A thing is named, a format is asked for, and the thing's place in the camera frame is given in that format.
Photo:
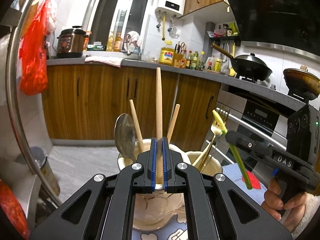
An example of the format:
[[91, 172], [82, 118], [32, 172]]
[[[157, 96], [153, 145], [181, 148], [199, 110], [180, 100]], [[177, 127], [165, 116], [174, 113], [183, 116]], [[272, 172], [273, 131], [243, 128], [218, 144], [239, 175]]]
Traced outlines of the person right hand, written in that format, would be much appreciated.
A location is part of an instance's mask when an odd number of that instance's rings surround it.
[[306, 192], [299, 193], [284, 204], [279, 198], [280, 193], [279, 184], [272, 178], [268, 185], [268, 190], [264, 193], [264, 201], [261, 206], [277, 221], [281, 220], [280, 210], [291, 210], [283, 226], [290, 232], [293, 232], [304, 216], [308, 195]]

